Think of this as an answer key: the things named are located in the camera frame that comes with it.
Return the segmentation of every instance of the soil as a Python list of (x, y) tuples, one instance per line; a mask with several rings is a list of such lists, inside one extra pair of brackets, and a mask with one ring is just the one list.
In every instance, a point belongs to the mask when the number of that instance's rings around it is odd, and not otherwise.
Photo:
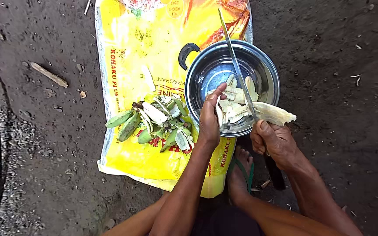
[[(0, 108), (10, 167), (0, 235), (98, 235), (161, 191), (97, 169), (105, 113), (94, 7), (85, 16), (83, 0), (5, 4)], [(298, 146), (363, 233), (378, 235), (378, 1), (258, 0), (251, 7), (254, 44), (280, 76), (279, 106), (298, 117), (290, 124)], [(25, 62), (39, 63), (69, 87)], [(87, 97), (80, 99), (80, 91)], [(247, 137), (239, 143), (249, 149)], [(254, 160), (254, 195), (298, 211), (289, 186), (260, 190), (269, 174), (261, 157)], [(200, 209), (221, 204), (225, 194), (202, 200)]]

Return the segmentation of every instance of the green flip-flop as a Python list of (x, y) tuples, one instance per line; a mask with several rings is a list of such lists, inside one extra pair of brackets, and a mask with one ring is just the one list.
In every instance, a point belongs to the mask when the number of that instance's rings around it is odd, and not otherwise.
[(242, 171), (244, 175), (244, 179), (246, 180), (247, 184), (247, 190), (249, 191), (250, 194), (250, 189), (252, 188), (252, 181), (253, 181), (253, 168), (254, 168), (254, 163), (250, 166), (250, 175), (247, 175), (246, 169), (244, 168), (243, 164), (237, 159), (235, 156), (231, 159), (230, 165), (228, 166), (228, 174), (231, 174), (231, 172), (234, 169), (234, 165), (237, 164)]

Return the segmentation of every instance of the knife blade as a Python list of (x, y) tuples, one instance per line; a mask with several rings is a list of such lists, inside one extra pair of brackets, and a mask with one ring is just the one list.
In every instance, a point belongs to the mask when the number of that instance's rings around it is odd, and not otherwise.
[(247, 100), (247, 108), (252, 113), (253, 119), (255, 121), (258, 121), (259, 119), (257, 118), (257, 115), (254, 111), (252, 97), (250, 97), (249, 90), (247, 90), (246, 83), (244, 81), (244, 78), (243, 78), (241, 70), (240, 70), (239, 62), (237, 61), (236, 54), (234, 53), (233, 46), (231, 45), (230, 37), (228, 36), (227, 27), (226, 27), (226, 24), (225, 24), (224, 19), (223, 19), (223, 14), (221, 13), (221, 10), (219, 8), (218, 8), (218, 13), (220, 15), (221, 25), (223, 26), (224, 36), (226, 37), (227, 47), (228, 47), (228, 50), (230, 51), (231, 60), (233, 61), (234, 70), (236, 71), (237, 78), (240, 81), (240, 84), (241, 84), (243, 92), (244, 92), (244, 96)]

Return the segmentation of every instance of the knife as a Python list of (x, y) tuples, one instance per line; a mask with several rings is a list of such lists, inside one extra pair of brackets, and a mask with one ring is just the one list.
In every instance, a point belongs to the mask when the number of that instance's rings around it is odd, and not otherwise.
[[(221, 13), (221, 10), (219, 8), (218, 8), (218, 13), (220, 15), (221, 25), (223, 26), (224, 36), (226, 37), (227, 47), (228, 47), (228, 50), (230, 51), (231, 60), (233, 61), (234, 70), (236, 71), (237, 78), (239, 79), (240, 84), (242, 86), (242, 89), (243, 89), (243, 92), (244, 92), (244, 97), (247, 100), (247, 108), (252, 113), (252, 116), (253, 116), (253, 119), (255, 120), (255, 122), (257, 122), (259, 120), (259, 118), (257, 117), (257, 115), (254, 111), (252, 97), (250, 96), (249, 90), (247, 89), (246, 83), (243, 79), (243, 76), (242, 76), (242, 73), (241, 73), (241, 70), (240, 70), (240, 66), (239, 66), (239, 62), (237, 61), (236, 55), (234, 53), (233, 46), (231, 45), (230, 37), (228, 36), (226, 24), (223, 20), (223, 13)], [(269, 172), (270, 178), (272, 180), (273, 186), (277, 190), (284, 190), (285, 189), (285, 181), (284, 181), (284, 178), (282, 177), (281, 170), (278, 169), (274, 159), (272, 159), (272, 157), (268, 154), (268, 151), (266, 151), (263, 154), (263, 156), (265, 158), (266, 168), (268, 169), (268, 172)]]
[(230, 37), (228, 36), (227, 27), (223, 20), (223, 14), (221, 13), (221, 10), (219, 8), (218, 8), (218, 13), (220, 14), (221, 25), (223, 26), (224, 36), (226, 37), (227, 47), (228, 47), (228, 50), (230, 51), (230, 56), (231, 56), (231, 60), (233, 61), (234, 70), (236, 71), (237, 78), (239, 79), (240, 84), (242, 86), (244, 97), (247, 100), (247, 108), (249, 108), (250, 112), (252, 113), (253, 119), (255, 121), (258, 121), (259, 119), (257, 118), (255, 111), (253, 110), (254, 107), (253, 107), (252, 97), (250, 97), (249, 90), (247, 90), (246, 83), (244, 81), (244, 78), (240, 70), (239, 62), (237, 61), (236, 55), (234, 54), (234, 49), (233, 49), (233, 46), (231, 45)]

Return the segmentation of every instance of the dark shorts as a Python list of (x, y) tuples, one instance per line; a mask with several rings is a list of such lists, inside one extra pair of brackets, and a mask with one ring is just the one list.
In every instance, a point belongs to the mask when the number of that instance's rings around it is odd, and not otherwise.
[(235, 206), (224, 206), (210, 215), (198, 215), (191, 236), (234, 236), (265, 234), (256, 221)]

